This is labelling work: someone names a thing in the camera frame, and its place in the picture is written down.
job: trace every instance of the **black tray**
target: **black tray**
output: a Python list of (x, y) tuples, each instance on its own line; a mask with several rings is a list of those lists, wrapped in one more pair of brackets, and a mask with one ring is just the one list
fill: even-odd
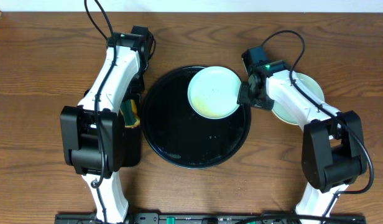
[(190, 80), (204, 66), (174, 70), (150, 89), (142, 107), (147, 142), (163, 159), (180, 167), (201, 169), (228, 160), (242, 146), (251, 125), (251, 108), (240, 106), (223, 119), (207, 119), (191, 108)]

